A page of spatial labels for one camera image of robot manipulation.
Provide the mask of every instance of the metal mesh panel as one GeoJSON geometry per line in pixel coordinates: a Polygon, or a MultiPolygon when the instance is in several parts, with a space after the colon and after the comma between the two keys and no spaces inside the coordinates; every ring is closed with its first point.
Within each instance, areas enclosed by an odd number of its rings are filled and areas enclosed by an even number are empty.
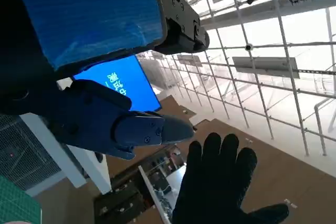
{"type": "Polygon", "coordinates": [[[19,116],[0,115],[0,175],[28,190],[59,171],[19,116]]]}

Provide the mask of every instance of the green cutting mat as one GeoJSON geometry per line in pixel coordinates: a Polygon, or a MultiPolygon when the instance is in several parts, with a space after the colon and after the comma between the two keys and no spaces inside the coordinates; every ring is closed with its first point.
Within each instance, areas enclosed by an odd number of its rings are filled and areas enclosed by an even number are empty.
{"type": "Polygon", "coordinates": [[[41,224],[41,207],[31,196],[0,176],[0,223],[10,221],[41,224]]]}

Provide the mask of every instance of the black mechanical bracket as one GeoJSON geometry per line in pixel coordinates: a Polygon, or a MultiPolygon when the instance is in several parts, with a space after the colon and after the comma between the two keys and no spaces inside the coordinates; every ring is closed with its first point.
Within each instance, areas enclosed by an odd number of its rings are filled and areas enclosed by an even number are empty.
{"type": "Polygon", "coordinates": [[[199,15],[186,0],[161,0],[167,23],[167,38],[154,50],[166,55],[202,52],[209,47],[209,35],[199,15]]]}

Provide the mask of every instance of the monitor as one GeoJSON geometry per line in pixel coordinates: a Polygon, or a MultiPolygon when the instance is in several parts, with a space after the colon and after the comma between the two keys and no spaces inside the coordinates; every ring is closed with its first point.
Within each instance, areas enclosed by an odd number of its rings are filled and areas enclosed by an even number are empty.
{"type": "Polygon", "coordinates": [[[97,64],[74,76],[74,79],[92,80],[132,101],[131,110],[157,111],[161,105],[135,55],[97,64]]]}

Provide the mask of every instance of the gloved hand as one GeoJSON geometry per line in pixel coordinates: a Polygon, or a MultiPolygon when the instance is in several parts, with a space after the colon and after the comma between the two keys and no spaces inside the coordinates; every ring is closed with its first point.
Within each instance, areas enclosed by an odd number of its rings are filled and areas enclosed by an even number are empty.
{"type": "Polygon", "coordinates": [[[255,152],[243,148],[239,140],[211,133],[202,147],[198,141],[189,146],[187,168],[173,211],[173,224],[277,224],[289,213],[285,204],[261,208],[249,214],[240,206],[257,165],[255,152]]]}

